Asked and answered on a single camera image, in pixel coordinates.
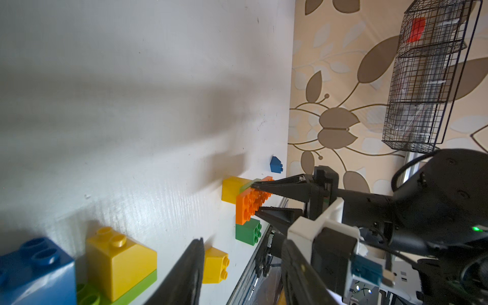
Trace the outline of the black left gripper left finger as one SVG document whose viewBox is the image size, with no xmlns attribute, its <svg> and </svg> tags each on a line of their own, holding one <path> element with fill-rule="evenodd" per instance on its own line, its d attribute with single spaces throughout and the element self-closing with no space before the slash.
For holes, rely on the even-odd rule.
<svg viewBox="0 0 488 305">
<path fill-rule="evenodd" d="M 203 239 L 194 239 L 146 304 L 199 304 L 204 264 Z"/>
</svg>

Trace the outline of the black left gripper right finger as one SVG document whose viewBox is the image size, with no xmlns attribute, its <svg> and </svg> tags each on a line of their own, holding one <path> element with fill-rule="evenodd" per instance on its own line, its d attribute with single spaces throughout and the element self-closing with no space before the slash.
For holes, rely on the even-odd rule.
<svg viewBox="0 0 488 305">
<path fill-rule="evenodd" d="M 281 267 L 286 304 L 338 304 L 292 240 L 282 245 Z"/>
</svg>

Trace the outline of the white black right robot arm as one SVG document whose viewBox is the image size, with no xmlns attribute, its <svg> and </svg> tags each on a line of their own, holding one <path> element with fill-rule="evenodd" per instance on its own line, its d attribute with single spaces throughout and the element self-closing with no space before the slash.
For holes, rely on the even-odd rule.
<svg viewBox="0 0 488 305">
<path fill-rule="evenodd" d="M 354 281 L 391 292 L 408 304 L 487 303 L 487 155 L 441 149 L 392 196 L 339 189 L 338 174 L 259 181 L 251 188 L 304 203 L 264 208 L 257 216 L 279 235 L 288 304 L 334 304 Z"/>
</svg>

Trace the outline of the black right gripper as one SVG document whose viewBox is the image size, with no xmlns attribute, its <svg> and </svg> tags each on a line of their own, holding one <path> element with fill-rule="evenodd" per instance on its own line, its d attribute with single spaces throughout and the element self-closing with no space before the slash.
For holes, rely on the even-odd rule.
<svg viewBox="0 0 488 305">
<path fill-rule="evenodd" d="M 306 203 L 306 217 L 316 220 L 338 197 L 339 174 L 329 166 L 316 166 L 313 175 L 299 174 L 279 180 L 253 182 L 251 188 Z M 299 208 L 260 207 L 255 215 L 282 235 L 303 215 Z"/>
</svg>

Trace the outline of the orange lego brick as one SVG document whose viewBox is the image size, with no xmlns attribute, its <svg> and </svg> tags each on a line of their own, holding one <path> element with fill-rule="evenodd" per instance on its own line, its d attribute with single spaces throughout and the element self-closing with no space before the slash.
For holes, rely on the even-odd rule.
<svg viewBox="0 0 488 305">
<path fill-rule="evenodd" d="M 259 191 L 252 187 L 240 193 L 236 198 L 236 224 L 244 225 L 270 197 L 271 193 Z"/>
</svg>

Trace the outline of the green lego brick square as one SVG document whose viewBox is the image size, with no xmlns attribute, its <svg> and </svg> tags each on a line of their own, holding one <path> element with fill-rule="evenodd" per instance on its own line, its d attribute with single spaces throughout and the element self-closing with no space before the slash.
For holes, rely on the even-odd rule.
<svg viewBox="0 0 488 305">
<path fill-rule="evenodd" d="M 257 219 L 250 219 L 244 225 L 237 224 L 235 227 L 235 238 L 238 241 L 254 246 L 261 237 L 261 222 Z"/>
</svg>

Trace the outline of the lime green lego brick small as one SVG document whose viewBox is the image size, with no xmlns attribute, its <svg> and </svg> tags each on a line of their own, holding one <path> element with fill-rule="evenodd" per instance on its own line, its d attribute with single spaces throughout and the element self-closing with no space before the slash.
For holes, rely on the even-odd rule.
<svg viewBox="0 0 488 305">
<path fill-rule="evenodd" d="M 254 179 L 246 184 L 244 184 L 240 190 L 239 190 L 239 193 L 242 193 L 244 192 L 246 189 L 249 189 L 251 187 L 251 185 L 253 185 L 255 182 L 260 182 L 261 180 L 260 179 Z"/>
</svg>

